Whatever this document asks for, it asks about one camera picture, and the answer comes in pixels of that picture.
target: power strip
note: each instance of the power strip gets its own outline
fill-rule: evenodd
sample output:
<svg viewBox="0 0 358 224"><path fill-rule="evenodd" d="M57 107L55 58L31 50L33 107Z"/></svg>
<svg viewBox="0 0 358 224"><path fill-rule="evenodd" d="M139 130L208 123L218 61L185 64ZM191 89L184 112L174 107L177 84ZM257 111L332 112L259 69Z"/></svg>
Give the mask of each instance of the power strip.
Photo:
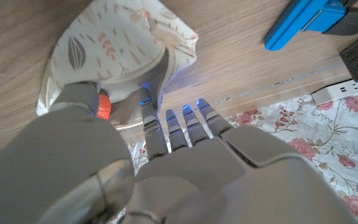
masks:
<svg viewBox="0 0 358 224"><path fill-rule="evenodd" d="M311 95L316 104L325 103L331 100L339 100L347 96L358 94L358 83L354 80L327 86Z"/></svg>

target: robotic hand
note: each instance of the robotic hand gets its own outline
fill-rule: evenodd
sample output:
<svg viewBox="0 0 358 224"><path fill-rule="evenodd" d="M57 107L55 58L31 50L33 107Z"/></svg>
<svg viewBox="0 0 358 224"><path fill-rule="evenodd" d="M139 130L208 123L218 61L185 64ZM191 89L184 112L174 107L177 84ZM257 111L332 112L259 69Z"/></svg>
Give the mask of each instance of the robotic hand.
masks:
<svg viewBox="0 0 358 224"><path fill-rule="evenodd" d="M203 99L214 138L186 105L188 147L168 110L168 153L148 91L138 94L149 162L136 177L119 133L95 117L95 87L68 85L0 157L0 223L106 223L124 207L120 223L356 222L301 154L255 127L234 129Z"/></svg>

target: orange object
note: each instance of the orange object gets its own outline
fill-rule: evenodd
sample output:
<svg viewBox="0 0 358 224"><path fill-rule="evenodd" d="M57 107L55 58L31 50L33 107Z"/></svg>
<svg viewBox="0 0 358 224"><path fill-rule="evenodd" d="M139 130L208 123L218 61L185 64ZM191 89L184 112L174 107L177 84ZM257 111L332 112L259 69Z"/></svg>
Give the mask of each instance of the orange object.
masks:
<svg viewBox="0 0 358 224"><path fill-rule="evenodd" d="M108 120L111 112L111 102L108 96L99 94L98 118Z"/></svg>

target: blue plastic object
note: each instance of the blue plastic object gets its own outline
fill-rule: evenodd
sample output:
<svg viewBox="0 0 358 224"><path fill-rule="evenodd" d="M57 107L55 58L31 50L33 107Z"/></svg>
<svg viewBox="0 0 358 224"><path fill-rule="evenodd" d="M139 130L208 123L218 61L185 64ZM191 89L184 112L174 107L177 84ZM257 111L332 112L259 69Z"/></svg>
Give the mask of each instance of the blue plastic object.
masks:
<svg viewBox="0 0 358 224"><path fill-rule="evenodd" d="M325 32L346 14L338 0L293 0L264 42L267 50L280 50L300 30Z"/></svg>

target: wooden floor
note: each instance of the wooden floor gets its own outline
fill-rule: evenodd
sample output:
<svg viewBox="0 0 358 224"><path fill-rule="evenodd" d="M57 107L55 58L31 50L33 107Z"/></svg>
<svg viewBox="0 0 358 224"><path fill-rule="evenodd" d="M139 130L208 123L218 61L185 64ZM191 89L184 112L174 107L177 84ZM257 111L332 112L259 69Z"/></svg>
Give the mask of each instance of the wooden floor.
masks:
<svg viewBox="0 0 358 224"><path fill-rule="evenodd" d="M223 115L311 93L350 79L339 52L358 38L297 34L284 49L263 38L290 0L162 0L200 39L198 59L167 88L162 111L180 112L198 98ZM0 148L34 120L42 76L52 49L89 1L0 0ZM127 143L141 129L125 131Z"/></svg>

